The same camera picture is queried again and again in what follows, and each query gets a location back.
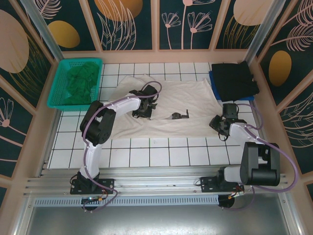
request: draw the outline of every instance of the white tiled floor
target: white tiled floor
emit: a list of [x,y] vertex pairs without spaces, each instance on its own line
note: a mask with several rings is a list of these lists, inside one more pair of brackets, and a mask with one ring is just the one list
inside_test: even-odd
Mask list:
[[[99,100],[107,101],[127,75],[140,77],[147,74],[154,79],[168,81],[209,81],[210,68],[209,63],[105,65]],[[84,143],[79,125],[85,114],[86,111],[62,113],[48,168],[80,168]],[[240,106],[239,118],[255,126],[249,107]],[[242,153],[243,149],[231,137],[226,142],[218,138],[108,140],[102,146],[100,167],[231,165],[241,162]]]

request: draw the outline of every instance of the robotic arm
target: robotic arm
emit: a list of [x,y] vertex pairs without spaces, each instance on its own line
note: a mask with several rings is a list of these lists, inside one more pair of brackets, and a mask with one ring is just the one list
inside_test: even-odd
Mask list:
[[[101,156],[102,145],[109,139],[114,120],[130,111],[135,118],[150,118],[152,114],[152,109],[156,108],[155,102],[158,98],[157,90],[150,85],[145,86],[141,91],[130,91],[129,94],[124,98],[120,99],[114,104],[108,106],[101,110],[95,119],[90,123],[90,126],[86,132],[86,143],[85,151],[86,153],[86,166],[87,171],[91,178],[95,181],[99,181],[99,160]],[[94,101],[84,119],[81,122],[80,130],[84,133],[88,122],[92,119],[93,115],[101,109],[104,105],[110,104],[101,103],[99,101]],[[77,179],[71,181],[71,194],[93,194],[96,193],[98,188],[88,177],[85,171],[85,166],[82,164],[79,172],[77,173]]]
[[236,104],[224,104],[222,116],[215,116],[210,126],[220,135],[234,137],[243,147],[240,166],[222,167],[218,172],[220,181],[244,185],[277,186],[280,182],[279,153],[258,141],[247,132],[247,123],[238,119]]

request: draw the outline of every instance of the white tile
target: white tile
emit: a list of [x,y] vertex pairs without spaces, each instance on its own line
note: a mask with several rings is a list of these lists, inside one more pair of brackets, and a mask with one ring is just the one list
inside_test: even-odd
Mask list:
[[131,139],[112,140],[112,148],[130,148]]
[[86,113],[87,113],[87,111],[80,111],[80,116],[85,116],[86,115]]
[[79,118],[78,116],[62,117],[59,131],[61,132],[76,131],[78,118]]
[[230,145],[240,145],[240,143],[238,143],[238,142],[236,141],[236,138],[235,138],[235,137],[229,136],[228,139],[226,140],[226,145],[227,145],[227,146],[230,146]]
[[141,78],[144,74],[135,74],[134,77],[135,78]]
[[[248,100],[236,100],[235,101],[236,104],[248,104],[250,105]],[[249,106],[246,105],[238,105],[239,107],[239,113],[251,113],[252,109]]]
[[72,158],[70,159],[69,168],[80,168],[83,165],[84,150],[73,150]]
[[135,64],[135,74],[149,74],[149,64]]
[[54,150],[50,162],[50,169],[68,169],[72,150]]
[[166,74],[166,81],[179,81],[180,82],[180,74]]
[[104,75],[102,80],[102,87],[116,87],[118,75]]
[[151,78],[154,78],[156,81],[165,81],[164,74],[150,74]]
[[118,84],[120,84],[121,81],[123,81],[124,78],[127,77],[127,76],[129,76],[129,75],[119,75],[119,76],[118,76]]
[[79,116],[79,111],[62,112],[62,116]]
[[113,94],[115,88],[102,88],[100,93],[100,101],[107,101]]
[[72,149],[75,132],[59,132],[54,149]]
[[82,137],[82,132],[77,132],[74,141],[74,149],[84,149],[84,141]]
[[111,155],[110,149],[102,149],[101,150],[99,168],[108,168],[109,167],[110,155]]
[[170,166],[189,165],[188,148],[170,148]]
[[190,165],[210,165],[207,147],[189,148]]
[[119,64],[106,64],[103,75],[118,75]]
[[196,73],[209,73],[209,63],[195,63]]
[[149,148],[149,139],[148,138],[132,139],[131,148]]
[[129,149],[112,149],[110,167],[129,167]]
[[152,63],[150,64],[150,74],[164,74],[164,63]]
[[101,67],[101,75],[103,75],[103,73],[104,73],[104,66],[105,66],[105,64],[102,64],[102,67]]
[[235,165],[241,163],[244,152],[241,146],[228,146],[227,151],[230,164]]
[[179,63],[180,73],[196,73],[194,63]]
[[229,165],[226,147],[208,147],[211,165]]
[[150,147],[168,147],[168,138],[150,138]]
[[221,141],[219,137],[206,138],[207,146],[225,146],[225,142]]
[[80,131],[80,124],[82,123],[85,116],[79,116],[78,125],[76,131]]
[[211,85],[211,80],[209,78],[208,73],[196,73],[196,77],[197,77],[197,81],[203,81],[206,79],[208,83]]
[[150,148],[150,166],[169,166],[168,148]]
[[187,147],[187,138],[170,138],[170,147]]
[[165,63],[165,73],[180,73],[179,63]]
[[196,78],[196,75],[194,73],[190,73],[190,74],[182,74],[181,75],[181,80],[183,82],[186,82],[186,81],[196,81],[197,78]]
[[120,64],[118,74],[134,74],[134,64]]
[[111,148],[111,143],[112,143],[112,140],[108,139],[108,140],[102,145],[102,149],[104,149],[104,148]]
[[131,149],[130,167],[149,166],[149,149],[133,148]]
[[205,138],[188,138],[188,146],[196,147],[196,146],[206,146]]

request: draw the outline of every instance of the line drawing of flower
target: line drawing of flower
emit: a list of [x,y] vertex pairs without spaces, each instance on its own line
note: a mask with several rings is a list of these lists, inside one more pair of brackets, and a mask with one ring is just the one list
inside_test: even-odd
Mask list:
[[162,14],[162,20],[163,20],[165,27],[166,27],[168,45],[170,46],[170,50],[171,50],[172,47],[171,47],[168,29],[171,27],[176,27],[176,26],[181,25],[181,21],[179,21],[179,17],[177,15],[177,12],[176,13],[169,13],[168,15],[167,15],[167,13],[163,13]]
[[195,12],[192,12],[188,14],[187,18],[191,32],[190,49],[192,49],[192,39],[194,33],[212,30],[212,24],[209,24],[211,22],[210,12],[206,14],[199,13],[196,17]]
[[[25,133],[15,129],[14,127],[10,126],[10,119],[12,117],[13,113],[13,108],[14,108],[14,102],[10,99],[7,100],[7,103],[5,103],[5,100],[3,97],[0,98],[0,127],[6,128],[9,127],[12,130],[26,136]],[[19,147],[22,147],[23,145],[20,143],[17,143],[13,140],[10,140],[6,137],[0,136],[0,139],[7,141],[9,143],[15,144]]]
[[185,5],[184,12],[182,15],[182,27],[181,27],[181,49],[184,49],[184,25],[185,25],[185,16],[186,8],[192,5],[204,5],[215,2],[215,0],[182,0],[182,3]]

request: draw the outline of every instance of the metal base plate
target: metal base plate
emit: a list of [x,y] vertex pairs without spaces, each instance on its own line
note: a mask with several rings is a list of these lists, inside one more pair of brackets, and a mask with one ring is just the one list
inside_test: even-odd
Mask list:
[[200,178],[202,192],[234,192],[237,190],[236,187],[240,187],[245,190],[244,186],[239,186],[238,183],[226,182],[218,184],[217,176],[213,177],[201,177]]
[[[98,183],[106,186],[108,188],[114,188],[114,179],[99,179]],[[107,190],[108,194],[113,194],[113,191]],[[91,192],[88,188],[81,187],[79,180],[72,180],[72,185],[70,189],[70,194],[72,195],[90,195],[90,194],[103,194],[102,188],[97,187],[95,191]]]

